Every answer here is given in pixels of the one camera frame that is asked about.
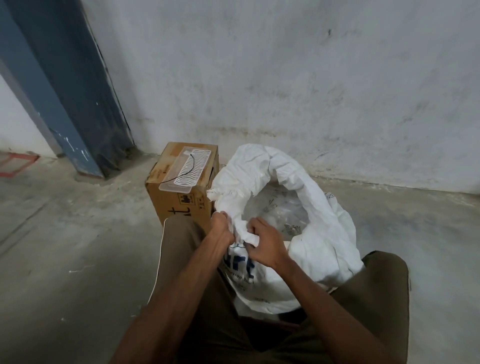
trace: black wire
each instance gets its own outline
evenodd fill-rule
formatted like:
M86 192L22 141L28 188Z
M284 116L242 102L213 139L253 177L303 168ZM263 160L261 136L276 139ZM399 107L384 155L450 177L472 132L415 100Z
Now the black wire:
M192 159L193 159L193 166L192 166L192 169L191 169L191 170L189 170L187 173L181 174L180 176L177 176L177 177L175 177L175 178L186 176L186 175L187 175L187 174L189 174L191 171L193 171L193 168L195 168L195 158L193 157L193 155L192 155L192 154L190 154L190 155L188 156L188 158L190 158L190 157L192 157ZM171 180L168 180L168 181L163 181L163 182L160 182L160 184L162 184L162 183L165 183L165 182L170 182L170 181L173 181L175 178L172 178Z

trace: white paint splatter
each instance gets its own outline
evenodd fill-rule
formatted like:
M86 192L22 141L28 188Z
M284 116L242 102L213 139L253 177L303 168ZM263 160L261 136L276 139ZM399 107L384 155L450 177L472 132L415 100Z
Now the white paint splatter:
M82 269L80 270L69 270L68 272L69 273L76 273L76 272L82 272L85 268L90 268L90 267L95 267L95 264L91 265L91 266L84 266Z
M70 148L72 148L73 151L75 151L75 149L73 148L73 146L70 144L70 142L68 141L68 138L65 137L65 140L67 141L68 145L70 146Z

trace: gray floor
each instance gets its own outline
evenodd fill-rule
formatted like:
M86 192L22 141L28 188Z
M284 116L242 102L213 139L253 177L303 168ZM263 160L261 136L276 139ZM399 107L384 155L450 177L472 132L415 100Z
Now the gray floor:
M0 363L105 363L156 273L161 225L145 157L108 183L40 159L0 180ZM411 274L410 363L480 362L480 200L318 181L350 212L362 255Z

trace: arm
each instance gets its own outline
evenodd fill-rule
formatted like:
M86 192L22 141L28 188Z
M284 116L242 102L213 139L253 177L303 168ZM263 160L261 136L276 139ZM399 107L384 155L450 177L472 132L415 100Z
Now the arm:
M274 227L262 218L254 218L250 220L249 231L260 236L258 247L246 244L249 257L273 268L285 281L335 363L397 363L370 331L289 257L280 233Z
M234 237L227 215L214 213L212 230L185 269L134 320L110 360L117 363L163 363L173 358L197 311L208 282Z

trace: white wall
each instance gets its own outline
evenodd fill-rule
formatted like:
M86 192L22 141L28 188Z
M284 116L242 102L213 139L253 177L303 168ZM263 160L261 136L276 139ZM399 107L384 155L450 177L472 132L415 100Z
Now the white wall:
M15 94L0 75L0 151L56 158Z
M83 0L137 145L480 193L477 0Z

